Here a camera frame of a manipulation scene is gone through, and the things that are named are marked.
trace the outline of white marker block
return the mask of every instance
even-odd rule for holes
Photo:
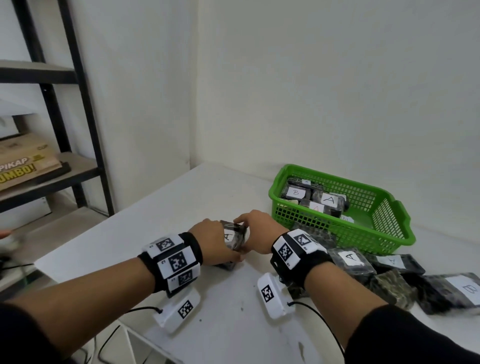
[[[295,312],[295,306],[287,305],[293,299],[285,284],[278,279],[278,276],[274,276],[272,273],[265,273],[258,279],[257,287],[260,291],[262,302],[271,318],[276,319]]]
[[[193,287],[187,287],[173,296],[162,308],[161,314],[154,314],[156,323],[169,334],[175,332],[200,303],[200,294]]]

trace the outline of forearm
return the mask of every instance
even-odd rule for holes
[[[67,357],[150,295],[154,286],[154,276],[133,258],[8,303],[30,314]]]
[[[387,304],[330,262],[314,267],[304,286],[344,348],[360,321]]]

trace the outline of shelf board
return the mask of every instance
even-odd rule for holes
[[[0,60],[3,84],[77,84],[72,68],[41,62]]]
[[[10,254],[13,261],[7,266],[33,263],[44,255],[64,245],[71,239],[107,219],[107,217],[76,205],[64,196],[48,197],[52,212],[24,225],[13,232],[20,247]],[[0,291],[20,281],[24,275],[36,270],[35,266],[14,268],[4,271],[0,279]]]
[[[10,210],[100,175],[94,159],[85,158],[71,152],[60,153],[57,157],[62,162],[68,162],[72,170],[41,184],[35,185],[27,181],[1,191],[0,212]]]

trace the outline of white table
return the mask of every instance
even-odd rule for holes
[[[269,181],[219,165],[204,163],[49,253],[36,262],[36,267],[53,280],[63,282],[136,256],[143,245],[159,236],[169,232],[186,231],[204,218],[233,220],[241,213],[252,209],[270,212],[271,201],[268,198],[270,185]],[[427,273],[471,271],[480,275],[480,244],[460,241],[415,226],[413,230],[417,236],[417,242],[412,247],[401,248],[400,252],[412,253],[427,270]],[[253,292],[255,277],[259,277],[264,272],[273,271],[268,263],[268,258],[268,256],[251,253],[246,262],[236,268],[238,271],[233,273],[223,272],[214,267],[202,268],[201,278],[197,282],[200,291],[204,289],[208,279],[223,282],[232,279],[233,276],[238,277],[240,274],[236,273],[243,272],[244,274],[241,276],[248,277],[234,281],[233,284],[240,286],[237,290],[229,293],[235,295],[234,301],[236,301],[232,303],[232,312],[234,312],[232,316],[239,322],[239,325],[242,325],[242,330],[248,325],[255,325],[255,322],[248,323],[247,307],[245,307],[245,313],[240,310],[243,308],[240,306],[244,302],[239,301],[240,296],[237,293],[246,290],[251,290],[249,293]],[[247,287],[247,283],[253,283],[251,289]],[[163,293],[154,294],[141,305],[157,305],[163,296]],[[255,311],[255,315],[257,315],[258,308],[254,307],[256,304],[253,301],[249,302],[252,304],[252,311]],[[199,321],[203,312],[204,307],[201,307],[194,319],[187,323],[188,329],[194,325],[195,330],[202,330],[201,332],[205,333],[207,326],[202,327]],[[474,318],[426,316],[418,306],[412,309],[412,313],[420,321],[449,336],[458,344],[480,352],[480,316]],[[300,324],[308,333],[308,337],[301,338],[301,340],[312,340],[324,362],[342,362],[331,333],[317,317],[307,310],[300,309],[297,309],[295,317],[296,321],[293,324],[284,323],[287,325],[286,327]],[[173,358],[171,353],[165,349],[162,342],[165,338],[161,336],[151,314],[145,311],[131,313],[123,316],[120,321],[130,333],[140,340]],[[267,322],[267,324],[276,325],[272,322]],[[236,335],[235,329],[229,326],[222,327],[221,331],[225,332],[225,336]],[[250,336],[249,339],[253,339],[252,345],[254,345],[255,334]],[[216,340],[224,340],[224,337],[216,338]],[[211,347],[214,345],[212,340],[206,340],[202,345],[203,347],[200,346],[195,354],[195,363],[240,362],[237,359],[239,352],[235,345],[216,346],[216,355],[211,355]]]

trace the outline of floor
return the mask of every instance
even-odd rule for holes
[[[55,284],[54,281],[46,276],[43,276],[29,284],[23,290],[19,291],[18,294],[32,290],[39,290],[53,284]],[[114,322],[97,335],[95,357],[93,361],[89,361],[89,364],[101,364],[101,361],[99,361],[97,357],[98,350],[118,325],[119,324],[117,322]],[[88,351],[88,357],[90,357],[94,348],[93,340],[87,343],[84,348]],[[78,351],[72,356],[72,358],[78,363],[82,364],[85,361],[85,352]],[[135,364],[127,343],[125,331],[122,328],[119,328],[105,345],[104,349],[102,350],[102,359],[110,362],[111,364]],[[156,351],[148,349],[146,354],[142,355],[141,359],[137,358],[136,364],[165,364],[165,358]]]

